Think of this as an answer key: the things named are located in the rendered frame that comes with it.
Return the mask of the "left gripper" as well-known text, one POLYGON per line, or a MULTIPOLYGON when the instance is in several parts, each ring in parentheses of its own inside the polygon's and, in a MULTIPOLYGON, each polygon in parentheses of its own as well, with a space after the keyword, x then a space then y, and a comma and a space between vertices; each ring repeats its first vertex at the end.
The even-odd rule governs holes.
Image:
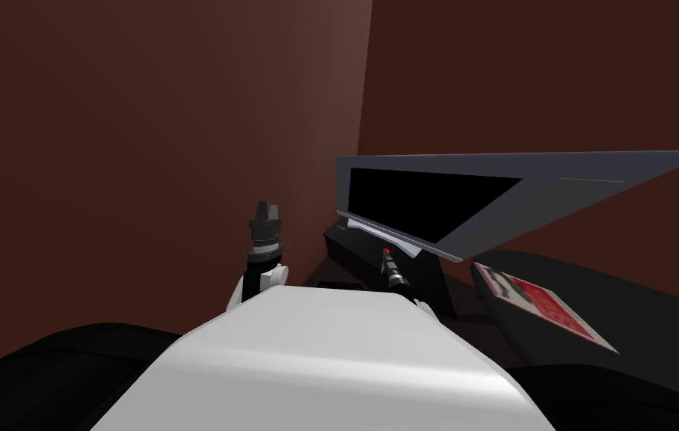
POLYGON ((252 239, 278 239, 282 221, 279 217, 278 205, 268 208, 267 201, 259 201, 256 206, 255 219, 249 221, 252 239))

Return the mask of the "black cabinet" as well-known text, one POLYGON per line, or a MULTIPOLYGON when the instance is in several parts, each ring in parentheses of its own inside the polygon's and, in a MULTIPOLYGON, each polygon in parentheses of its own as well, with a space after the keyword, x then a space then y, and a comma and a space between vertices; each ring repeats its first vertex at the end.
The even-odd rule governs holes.
POLYGON ((324 233, 330 258, 371 290, 385 290, 388 278, 382 272, 382 252, 389 249, 402 276, 409 282, 410 294, 426 302, 434 311, 456 318, 452 297, 439 258, 421 251, 409 257, 398 246, 359 228, 347 226, 348 219, 338 218, 324 233))

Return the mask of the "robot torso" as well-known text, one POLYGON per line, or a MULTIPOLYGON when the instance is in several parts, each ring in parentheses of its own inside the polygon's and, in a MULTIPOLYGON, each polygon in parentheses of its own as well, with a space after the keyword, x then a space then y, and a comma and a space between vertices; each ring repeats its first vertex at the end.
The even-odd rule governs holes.
POLYGON ((395 293, 276 286, 183 335, 91 431, 555 431, 395 293))

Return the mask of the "grey microwave with black window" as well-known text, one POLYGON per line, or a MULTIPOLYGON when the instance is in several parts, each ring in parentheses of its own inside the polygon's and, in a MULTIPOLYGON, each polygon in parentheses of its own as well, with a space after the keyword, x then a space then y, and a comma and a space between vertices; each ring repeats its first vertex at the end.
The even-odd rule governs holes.
POLYGON ((463 261, 679 168, 679 150, 339 156, 353 227, 463 261))

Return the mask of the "red and white book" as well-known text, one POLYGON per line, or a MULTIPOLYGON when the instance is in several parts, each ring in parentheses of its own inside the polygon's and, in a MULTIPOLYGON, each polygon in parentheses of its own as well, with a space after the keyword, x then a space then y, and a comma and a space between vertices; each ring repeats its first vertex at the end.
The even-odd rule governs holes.
POLYGON ((553 291, 481 263, 474 263, 474 266, 496 298, 609 351, 618 352, 553 291))

